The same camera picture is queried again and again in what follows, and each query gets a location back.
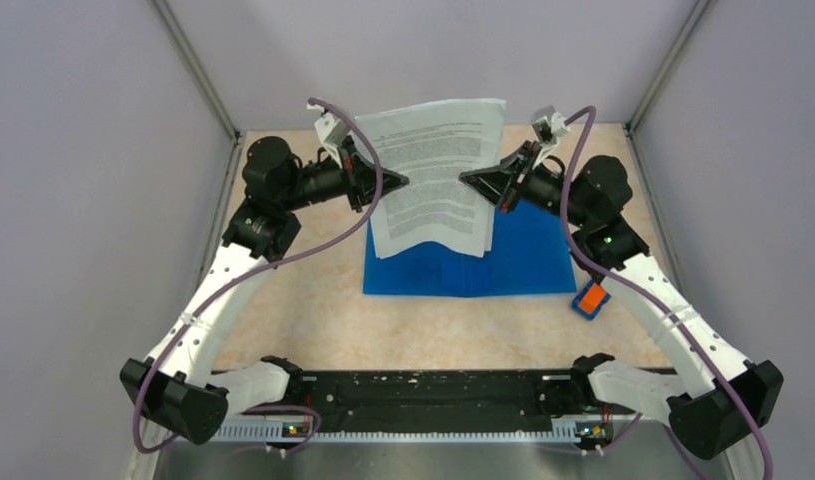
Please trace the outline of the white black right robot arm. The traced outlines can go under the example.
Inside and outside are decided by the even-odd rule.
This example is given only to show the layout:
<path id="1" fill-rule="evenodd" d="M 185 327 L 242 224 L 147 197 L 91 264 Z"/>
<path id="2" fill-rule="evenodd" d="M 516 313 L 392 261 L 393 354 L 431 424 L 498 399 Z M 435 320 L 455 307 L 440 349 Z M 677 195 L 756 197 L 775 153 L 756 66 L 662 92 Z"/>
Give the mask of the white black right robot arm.
<path id="1" fill-rule="evenodd" d="M 578 266 L 635 317 L 675 372 L 656 374 L 603 353 L 580 357 L 569 397 L 583 412 L 608 403 L 655 419 L 695 457 L 711 460 L 768 422 L 783 374 L 730 345 L 674 287 L 622 215 L 632 195 L 619 159 L 590 158 L 570 184 L 571 248 L 584 255 Z"/>

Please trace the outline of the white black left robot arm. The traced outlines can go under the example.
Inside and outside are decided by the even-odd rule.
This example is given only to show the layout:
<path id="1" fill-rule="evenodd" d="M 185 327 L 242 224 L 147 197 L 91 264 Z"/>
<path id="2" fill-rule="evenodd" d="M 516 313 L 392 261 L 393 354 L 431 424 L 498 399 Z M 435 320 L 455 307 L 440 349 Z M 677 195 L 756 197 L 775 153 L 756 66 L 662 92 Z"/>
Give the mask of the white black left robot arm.
<path id="1" fill-rule="evenodd" d="M 350 136 L 320 147 L 309 162 L 283 138 L 267 136 L 250 145 L 245 159 L 245 197 L 207 275 L 166 337 L 120 371 L 134 403 L 132 434 L 140 453 L 154 453 L 177 437 L 203 444 L 226 417 L 260 405 L 285 414 L 300 407 L 300 369 L 287 360 L 266 357 L 216 373 L 215 359 L 255 291 L 291 262 L 287 252 L 301 228 L 297 210 L 345 198 L 353 210 L 371 213 L 377 192 L 409 183 L 394 171 L 377 171 Z"/>

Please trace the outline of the blue plastic file folder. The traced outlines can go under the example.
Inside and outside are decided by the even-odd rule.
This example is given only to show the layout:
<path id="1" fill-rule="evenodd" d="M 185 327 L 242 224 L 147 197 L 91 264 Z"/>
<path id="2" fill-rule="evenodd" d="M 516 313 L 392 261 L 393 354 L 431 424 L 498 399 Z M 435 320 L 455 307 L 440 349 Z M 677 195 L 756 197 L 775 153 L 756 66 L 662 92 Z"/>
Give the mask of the blue plastic file folder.
<path id="1" fill-rule="evenodd" d="M 367 230 L 362 292 L 366 295 L 493 297 L 568 294 L 577 288 L 560 220 L 521 202 L 496 213 L 492 249 L 482 257 L 423 242 L 380 259 Z"/>

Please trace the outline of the white printed paper stack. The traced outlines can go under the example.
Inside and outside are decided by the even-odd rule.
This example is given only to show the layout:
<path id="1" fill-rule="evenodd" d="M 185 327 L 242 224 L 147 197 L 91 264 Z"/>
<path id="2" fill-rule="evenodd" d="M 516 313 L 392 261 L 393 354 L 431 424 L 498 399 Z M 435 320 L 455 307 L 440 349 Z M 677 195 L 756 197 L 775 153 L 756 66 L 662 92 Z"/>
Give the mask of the white printed paper stack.
<path id="1" fill-rule="evenodd" d="M 492 208 L 459 177 L 497 163 L 505 110 L 502 99 L 450 99 L 357 117 L 382 166 L 408 180 L 371 217 L 377 258 L 427 242 L 478 258 L 491 250 Z"/>

